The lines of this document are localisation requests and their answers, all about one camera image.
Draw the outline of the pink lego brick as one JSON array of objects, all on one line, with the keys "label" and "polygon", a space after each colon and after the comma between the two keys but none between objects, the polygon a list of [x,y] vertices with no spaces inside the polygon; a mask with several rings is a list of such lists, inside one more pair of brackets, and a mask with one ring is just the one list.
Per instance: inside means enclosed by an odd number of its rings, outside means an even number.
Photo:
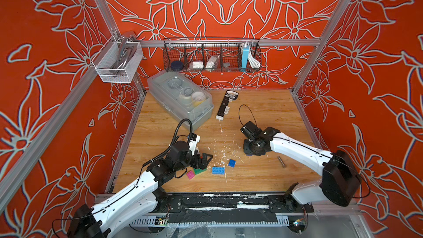
[{"label": "pink lego brick", "polygon": [[193,171],[189,171],[187,173],[187,177],[188,177],[189,180],[191,180],[191,179],[193,179],[195,177],[195,173]]}]

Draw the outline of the light blue lego brick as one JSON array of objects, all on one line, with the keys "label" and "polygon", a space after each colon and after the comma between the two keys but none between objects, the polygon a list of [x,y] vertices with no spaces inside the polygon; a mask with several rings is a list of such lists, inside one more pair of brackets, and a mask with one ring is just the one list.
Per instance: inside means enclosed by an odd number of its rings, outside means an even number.
[{"label": "light blue lego brick", "polygon": [[212,167],[212,174],[214,174],[214,175],[225,175],[225,168],[214,166],[214,167]]}]

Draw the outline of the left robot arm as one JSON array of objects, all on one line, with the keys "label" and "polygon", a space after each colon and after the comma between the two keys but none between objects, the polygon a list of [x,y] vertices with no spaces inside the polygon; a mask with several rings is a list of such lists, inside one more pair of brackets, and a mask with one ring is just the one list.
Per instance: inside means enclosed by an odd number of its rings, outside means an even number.
[{"label": "left robot arm", "polygon": [[186,174],[189,167],[206,169],[212,159],[196,150],[199,139],[191,120],[182,119],[168,148],[145,162],[137,179],[106,200],[92,207],[82,205],[75,212],[67,237],[112,238],[136,217],[167,207],[168,195],[162,186],[180,170]]}]

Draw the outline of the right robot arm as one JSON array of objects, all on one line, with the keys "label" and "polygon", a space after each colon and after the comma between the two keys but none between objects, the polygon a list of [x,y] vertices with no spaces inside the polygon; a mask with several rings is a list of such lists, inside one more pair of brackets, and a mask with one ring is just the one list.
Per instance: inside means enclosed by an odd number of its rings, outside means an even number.
[{"label": "right robot arm", "polygon": [[343,150],[325,151],[295,140],[280,130],[261,129],[257,121],[241,124],[240,131],[246,137],[243,152],[248,156],[262,156],[269,152],[285,155],[313,170],[319,179],[310,183],[294,183],[285,193],[286,203],[306,205],[330,201],[341,207],[350,205],[352,199],[366,198],[371,194],[357,194],[362,185],[369,186],[349,154]]}]

